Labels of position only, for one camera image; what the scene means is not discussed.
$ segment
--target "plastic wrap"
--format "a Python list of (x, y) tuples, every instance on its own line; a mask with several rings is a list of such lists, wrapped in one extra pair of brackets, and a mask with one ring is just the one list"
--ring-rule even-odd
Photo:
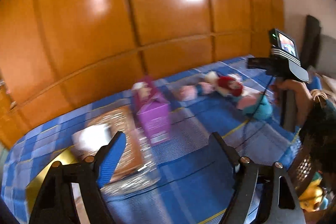
[[(109, 142), (102, 132), (104, 129), (106, 133), (106, 128), (109, 129), (110, 139), (117, 131), (124, 132), (126, 148), (110, 183), (105, 185), (101, 191), (108, 195), (127, 194), (142, 190), (158, 182), (160, 176), (153, 161), (150, 145), (142, 134), (142, 130), (135, 128), (132, 113), (127, 106), (96, 117), (88, 123), (87, 128), (75, 133), (73, 135), (75, 154), (81, 159), (89, 155), (95, 155), (102, 145)], [(90, 139), (87, 136), (88, 131), (94, 132), (94, 134), (92, 133), (93, 138), (99, 136), (99, 139)], [(85, 134), (85, 138), (89, 140), (86, 143), (81, 141)]]

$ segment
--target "blue plaid bedsheet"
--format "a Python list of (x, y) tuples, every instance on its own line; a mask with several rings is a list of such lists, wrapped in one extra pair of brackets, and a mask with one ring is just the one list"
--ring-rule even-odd
[[(138, 223), (218, 223), (233, 194), (230, 177), (218, 177), (208, 153), (208, 137), (217, 131), (225, 142), (257, 163), (281, 161), (289, 167), (300, 147), (297, 135), (278, 125), (277, 109), (267, 121), (253, 121), (237, 110), (229, 98), (218, 93), (179, 102), (172, 91), (197, 83), (211, 70), (220, 75), (237, 73), (244, 85), (264, 90), (269, 76), (264, 71), (246, 69), (249, 56), (219, 61), (155, 81), (171, 105), (171, 140), (152, 148), (161, 180), (154, 186), (126, 196), (105, 197), (110, 211), (122, 224)], [(29, 221), (25, 188), (59, 153), (73, 145), (71, 135), (85, 128), (88, 121), (122, 105), (130, 105), (131, 91), (108, 96), (59, 116), (28, 132), (10, 150), (4, 165), (1, 197), (20, 223)], [(256, 215), (256, 192), (246, 223)]]

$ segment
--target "display screen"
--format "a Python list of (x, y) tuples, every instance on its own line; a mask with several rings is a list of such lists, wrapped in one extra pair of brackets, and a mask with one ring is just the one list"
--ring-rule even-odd
[(286, 52), (289, 52), (291, 55), (297, 57), (294, 42), (290, 40), (288, 37), (285, 37), (281, 33), (279, 33), (279, 39), (280, 39), (281, 48), (285, 50)]

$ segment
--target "purple box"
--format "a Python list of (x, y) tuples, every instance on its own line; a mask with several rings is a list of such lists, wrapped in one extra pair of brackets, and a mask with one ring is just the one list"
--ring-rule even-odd
[(169, 102), (152, 79), (145, 76), (133, 85), (132, 91), (137, 118), (150, 144), (157, 145), (169, 140)]

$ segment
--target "wooden panel wall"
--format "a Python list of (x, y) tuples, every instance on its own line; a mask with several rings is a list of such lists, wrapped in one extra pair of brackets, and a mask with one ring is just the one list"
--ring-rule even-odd
[(0, 0), (0, 70), (20, 119), (0, 139), (11, 146), (144, 74), (267, 56), (273, 27), (283, 28), (282, 0)]

